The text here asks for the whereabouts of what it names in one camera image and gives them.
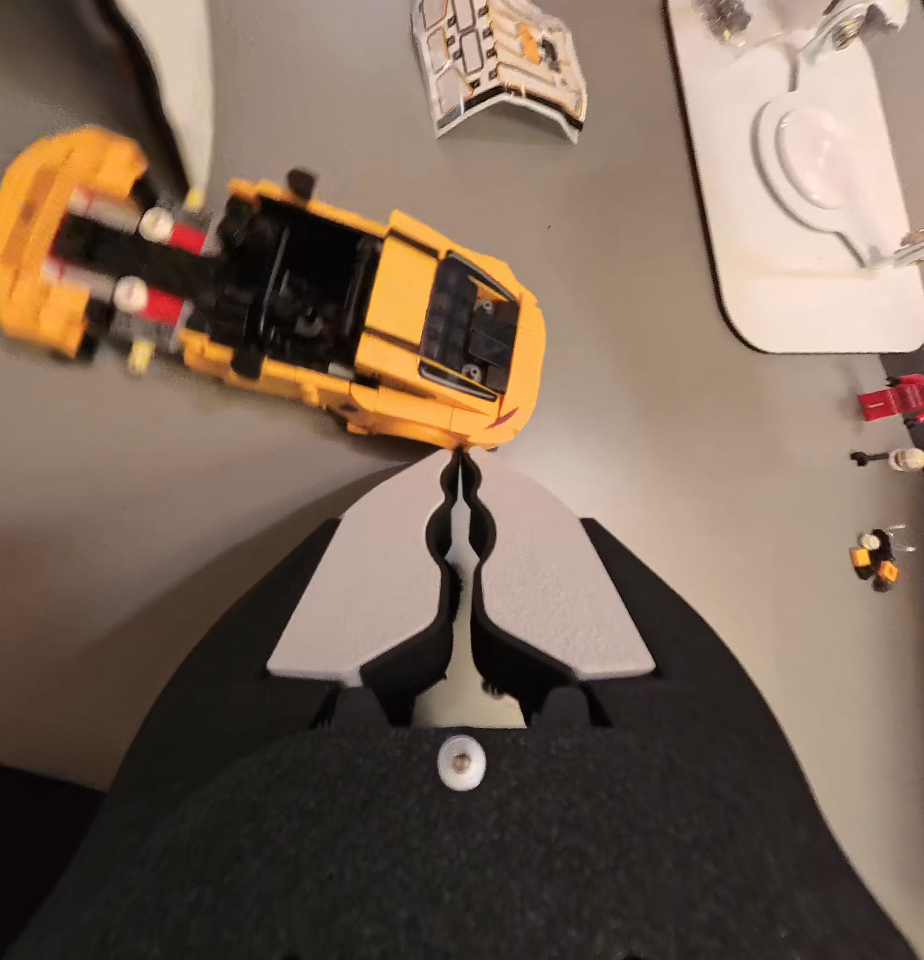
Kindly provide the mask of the person's black clothing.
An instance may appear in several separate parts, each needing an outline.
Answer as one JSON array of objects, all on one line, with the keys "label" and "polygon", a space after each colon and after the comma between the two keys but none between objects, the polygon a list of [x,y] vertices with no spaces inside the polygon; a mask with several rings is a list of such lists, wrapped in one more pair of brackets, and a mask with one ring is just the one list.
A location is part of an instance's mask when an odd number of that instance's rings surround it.
[{"label": "person's black clothing", "polygon": [[105,797],[0,764],[0,958],[58,883]]}]

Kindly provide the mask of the black lego plate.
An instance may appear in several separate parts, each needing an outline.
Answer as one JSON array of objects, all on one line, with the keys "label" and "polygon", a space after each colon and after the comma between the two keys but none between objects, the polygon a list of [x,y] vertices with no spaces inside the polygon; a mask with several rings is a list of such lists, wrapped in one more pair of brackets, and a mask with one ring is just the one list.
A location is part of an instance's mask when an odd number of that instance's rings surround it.
[{"label": "black lego plate", "polygon": [[156,290],[213,308],[223,294],[217,259],[145,239],[83,215],[67,213],[52,242],[60,260],[114,280],[136,277]]}]

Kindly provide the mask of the small loose yellow-black bricks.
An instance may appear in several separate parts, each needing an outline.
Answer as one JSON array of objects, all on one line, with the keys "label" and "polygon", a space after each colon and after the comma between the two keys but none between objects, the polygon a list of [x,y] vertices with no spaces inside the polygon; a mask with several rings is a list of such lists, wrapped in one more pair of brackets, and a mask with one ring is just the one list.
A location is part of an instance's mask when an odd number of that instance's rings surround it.
[{"label": "small loose yellow-black bricks", "polygon": [[900,578],[900,559],[917,552],[907,524],[874,527],[860,534],[850,548],[852,569],[857,578],[869,583],[877,594],[887,594]]}]

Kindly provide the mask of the yellow lego car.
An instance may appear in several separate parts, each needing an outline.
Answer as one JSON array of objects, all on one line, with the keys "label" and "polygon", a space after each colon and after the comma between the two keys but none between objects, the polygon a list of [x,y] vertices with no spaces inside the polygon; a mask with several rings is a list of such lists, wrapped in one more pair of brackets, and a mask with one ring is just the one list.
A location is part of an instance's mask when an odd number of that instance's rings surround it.
[{"label": "yellow lego car", "polygon": [[[375,222],[285,185],[234,179],[218,216],[169,205],[130,138],[83,126],[41,138],[0,182],[0,331],[75,361],[104,343],[130,372],[157,355],[230,386],[333,414],[348,432],[496,450],[526,426],[546,331],[505,262],[395,210]],[[213,308],[51,253],[65,214],[214,257]]]}]

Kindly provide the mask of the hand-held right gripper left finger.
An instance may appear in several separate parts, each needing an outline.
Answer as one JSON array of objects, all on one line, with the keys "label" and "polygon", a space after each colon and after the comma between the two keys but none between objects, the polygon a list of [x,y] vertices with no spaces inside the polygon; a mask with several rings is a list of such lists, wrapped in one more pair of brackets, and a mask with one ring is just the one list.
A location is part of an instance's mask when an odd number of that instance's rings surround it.
[{"label": "hand-held right gripper left finger", "polygon": [[457,575],[446,562],[458,455],[393,474],[338,520],[267,661],[270,675],[372,691],[395,726],[445,678]]}]

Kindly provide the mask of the clear plastic parts bag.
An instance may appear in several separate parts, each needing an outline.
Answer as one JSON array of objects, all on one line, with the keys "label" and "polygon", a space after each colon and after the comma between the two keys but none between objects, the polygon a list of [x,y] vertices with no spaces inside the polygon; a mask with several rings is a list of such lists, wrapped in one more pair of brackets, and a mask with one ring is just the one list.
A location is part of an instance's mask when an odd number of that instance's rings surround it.
[{"label": "clear plastic parts bag", "polygon": [[695,14],[714,39],[733,49],[747,42],[753,15],[743,1],[692,1]]}]

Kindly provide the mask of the white book stand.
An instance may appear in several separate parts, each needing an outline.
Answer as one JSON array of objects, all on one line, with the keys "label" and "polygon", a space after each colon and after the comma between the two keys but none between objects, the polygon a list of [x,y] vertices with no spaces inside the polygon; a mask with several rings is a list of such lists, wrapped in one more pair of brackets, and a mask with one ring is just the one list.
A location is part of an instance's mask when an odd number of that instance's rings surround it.
[{"label": "white book stand", "polygon": [[889,119],[921,96],[919,2],[745,2],[740,49],[665,2],[719,303],[762,354],[924,346],[924,212]]}]

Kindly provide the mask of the red lego minifigure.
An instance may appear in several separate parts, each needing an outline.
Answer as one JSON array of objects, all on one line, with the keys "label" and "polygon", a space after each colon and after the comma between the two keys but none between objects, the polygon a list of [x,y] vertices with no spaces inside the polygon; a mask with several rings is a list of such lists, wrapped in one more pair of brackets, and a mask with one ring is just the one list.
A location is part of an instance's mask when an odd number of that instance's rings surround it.
[{"label": "red lego minifigure", "polygon": [[924,374],[890,377],[885,388],[861,393],[857,401],[868,423],[901,417],[907,426],[924,424]]}]

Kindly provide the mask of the white lego minifigure piece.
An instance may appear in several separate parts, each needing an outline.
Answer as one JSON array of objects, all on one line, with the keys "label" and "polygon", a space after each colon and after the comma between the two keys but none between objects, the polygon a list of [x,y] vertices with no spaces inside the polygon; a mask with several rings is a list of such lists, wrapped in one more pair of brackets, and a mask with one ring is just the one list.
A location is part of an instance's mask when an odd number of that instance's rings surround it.
[{"label": "white lego minifigure piece", "polygon": [[910,474],[924,471],[924,450],[917,447],[895,448],[877,453],[852,451],[850,459],[859,467],[885,463],[898,473]]}]

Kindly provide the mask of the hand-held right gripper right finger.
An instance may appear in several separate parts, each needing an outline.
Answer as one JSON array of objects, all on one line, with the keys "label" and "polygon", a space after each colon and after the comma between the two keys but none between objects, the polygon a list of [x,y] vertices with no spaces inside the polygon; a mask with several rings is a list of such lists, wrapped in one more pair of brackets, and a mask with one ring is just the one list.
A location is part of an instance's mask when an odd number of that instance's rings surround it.
[{"label": "hand-held right gripper right finger", "polygon": [[461,459],[472,581],[473,661],[489,687],[513,698],[526,725],[554,690],[651,676],[656,661],[582,520],[494,453]]}]

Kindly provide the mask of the white sticker sheet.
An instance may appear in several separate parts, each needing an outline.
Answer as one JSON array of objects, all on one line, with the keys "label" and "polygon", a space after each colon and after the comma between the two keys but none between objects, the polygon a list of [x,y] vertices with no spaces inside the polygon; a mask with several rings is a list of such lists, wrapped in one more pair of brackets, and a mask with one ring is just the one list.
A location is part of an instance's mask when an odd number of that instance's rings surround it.
[{"label": "white sticker sheet", "polygon": [[511,106],[578,142],[588,86],[562,19],[529,1],[413,1],[410,25],[436,138]]}]

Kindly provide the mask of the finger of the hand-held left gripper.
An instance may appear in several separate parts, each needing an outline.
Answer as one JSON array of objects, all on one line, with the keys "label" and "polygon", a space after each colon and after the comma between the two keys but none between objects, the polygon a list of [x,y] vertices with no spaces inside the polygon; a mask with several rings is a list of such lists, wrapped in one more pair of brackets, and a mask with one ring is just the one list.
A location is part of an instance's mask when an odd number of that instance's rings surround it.
[{"label": "finger of the hand-held left gripper", "polygon": [[215,132],[209,2],[99,1],[93,8],[131,66],[177,189],[203,193]]}]

